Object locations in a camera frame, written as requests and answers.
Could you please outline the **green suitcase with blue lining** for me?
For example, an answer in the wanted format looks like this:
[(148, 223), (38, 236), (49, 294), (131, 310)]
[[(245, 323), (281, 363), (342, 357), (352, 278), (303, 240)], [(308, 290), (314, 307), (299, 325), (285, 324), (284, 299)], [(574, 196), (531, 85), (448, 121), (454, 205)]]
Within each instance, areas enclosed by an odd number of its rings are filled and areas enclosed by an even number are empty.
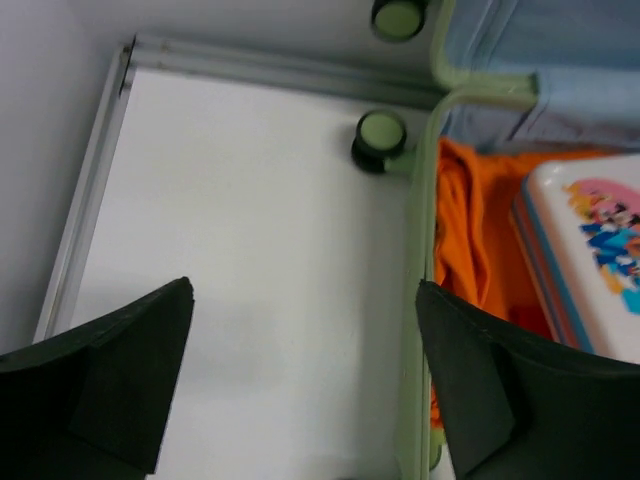
[(393, 113), (358, 122), (354, 162), (410, 181), (396, 459), (426, 479), (441, 440), (414, 299), (434, 276), (438, 143), (483, 152), (639, 146), (639, 5), (635, 1), (440, 1), (429, 51), (440, 94), (413, 148)]

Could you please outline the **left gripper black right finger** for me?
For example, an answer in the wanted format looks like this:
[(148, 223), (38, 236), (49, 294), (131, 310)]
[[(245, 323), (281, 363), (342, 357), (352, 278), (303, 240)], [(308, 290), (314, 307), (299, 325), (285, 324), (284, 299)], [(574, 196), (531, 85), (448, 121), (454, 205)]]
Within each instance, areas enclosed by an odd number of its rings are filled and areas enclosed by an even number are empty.
[(638, 365), (547, 340), (431, 281), (415, 305), (457, 478), (638, 478)]

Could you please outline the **white first aid box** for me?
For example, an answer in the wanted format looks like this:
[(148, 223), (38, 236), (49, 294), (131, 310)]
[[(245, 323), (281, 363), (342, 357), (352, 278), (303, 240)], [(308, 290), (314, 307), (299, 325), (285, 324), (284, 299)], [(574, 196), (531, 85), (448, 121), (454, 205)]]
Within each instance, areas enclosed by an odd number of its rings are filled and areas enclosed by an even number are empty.
[(553, 338), (637, 363), (638, 154), (539, 165), (511, 221)]

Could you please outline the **red cloth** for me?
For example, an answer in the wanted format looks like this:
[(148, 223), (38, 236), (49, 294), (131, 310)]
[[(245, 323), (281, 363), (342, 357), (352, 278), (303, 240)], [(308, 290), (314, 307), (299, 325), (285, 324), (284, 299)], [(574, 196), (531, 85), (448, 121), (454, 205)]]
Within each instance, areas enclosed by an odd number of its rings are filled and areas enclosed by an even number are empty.
[(516, 305), (508, 312), (508, 320), (529, 332), (548, 340), (554, 340), (545, 314), (540, 305)]

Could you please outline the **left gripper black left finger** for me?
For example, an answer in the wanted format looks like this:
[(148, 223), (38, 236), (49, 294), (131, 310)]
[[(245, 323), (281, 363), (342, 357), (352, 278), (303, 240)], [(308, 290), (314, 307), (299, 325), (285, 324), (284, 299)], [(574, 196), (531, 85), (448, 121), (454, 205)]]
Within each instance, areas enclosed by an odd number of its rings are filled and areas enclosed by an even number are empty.
[(154, 474), (193, 310), (193, 286), (182, 277), (2, 355), (2, 478)]

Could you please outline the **orange shirt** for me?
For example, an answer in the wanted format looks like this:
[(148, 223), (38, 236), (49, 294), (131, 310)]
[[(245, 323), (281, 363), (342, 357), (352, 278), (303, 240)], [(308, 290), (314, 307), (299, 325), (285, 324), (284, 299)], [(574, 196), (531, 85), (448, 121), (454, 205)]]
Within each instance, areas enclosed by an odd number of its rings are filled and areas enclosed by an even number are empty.
[(540, 305), (507, 216), (527, 174), (545, 162), (606, 157), (601, 150), (480, 155), (439, 143), (435, 281), (511, 323), (516, 305)]

